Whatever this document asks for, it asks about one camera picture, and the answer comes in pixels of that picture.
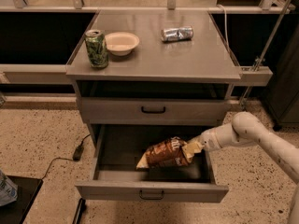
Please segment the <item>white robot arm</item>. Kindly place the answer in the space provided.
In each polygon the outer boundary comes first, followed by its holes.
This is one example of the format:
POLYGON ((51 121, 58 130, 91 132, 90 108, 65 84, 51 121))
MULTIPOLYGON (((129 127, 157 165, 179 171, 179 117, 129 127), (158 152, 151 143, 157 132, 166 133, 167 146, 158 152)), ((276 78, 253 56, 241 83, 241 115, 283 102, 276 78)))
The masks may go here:
POLYGON ((202 132, 182 148, 187 161, 202 150, 258 145, 296 184, 287 224, 299 224, 299 148, 267 130, 250 112, 239 112, 224 125, 202 132))

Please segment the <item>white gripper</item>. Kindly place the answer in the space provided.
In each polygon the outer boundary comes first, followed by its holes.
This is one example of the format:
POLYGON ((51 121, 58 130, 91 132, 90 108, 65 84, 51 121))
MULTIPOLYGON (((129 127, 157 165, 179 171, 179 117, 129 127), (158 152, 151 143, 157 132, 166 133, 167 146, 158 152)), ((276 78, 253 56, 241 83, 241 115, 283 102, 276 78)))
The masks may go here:
POLYGON ((191 163, 194 155, 201 153, 203 149, 208 152, 222 149, 216 128, 205 130, 201 135, 188 140, 182 147, 183 154, 188 163, 191 163))

